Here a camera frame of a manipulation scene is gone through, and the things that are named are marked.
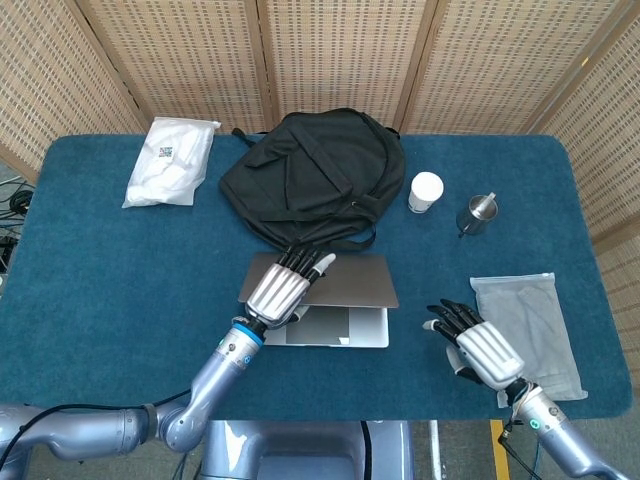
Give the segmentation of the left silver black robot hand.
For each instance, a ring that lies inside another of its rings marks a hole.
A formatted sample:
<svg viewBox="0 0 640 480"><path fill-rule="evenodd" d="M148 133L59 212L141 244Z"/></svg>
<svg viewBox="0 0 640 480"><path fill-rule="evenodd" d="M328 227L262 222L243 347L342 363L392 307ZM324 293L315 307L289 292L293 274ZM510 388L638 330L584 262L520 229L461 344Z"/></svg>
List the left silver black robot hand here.
<svg viewBox="0 0 640 480"><path fill-rule="evenodd" d="M289 322L312 285L336 260L335 253L289 246L272 263L245 302L249 317L274 330Z"/></svg>

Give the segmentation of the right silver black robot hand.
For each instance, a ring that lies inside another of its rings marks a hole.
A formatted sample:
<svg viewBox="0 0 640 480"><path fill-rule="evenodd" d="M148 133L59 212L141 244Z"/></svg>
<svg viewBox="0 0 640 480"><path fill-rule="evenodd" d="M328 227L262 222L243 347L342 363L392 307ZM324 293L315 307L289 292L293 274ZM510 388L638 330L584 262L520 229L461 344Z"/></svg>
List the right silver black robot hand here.
<svg viewBox="0 0 640 480"><path fill-rule="evenodd" d="M427 310L436 318L423 328L443 336L454 374L494 391L505 390L522 377L525 362L498 329L470 306L441 299Z"/></svg>

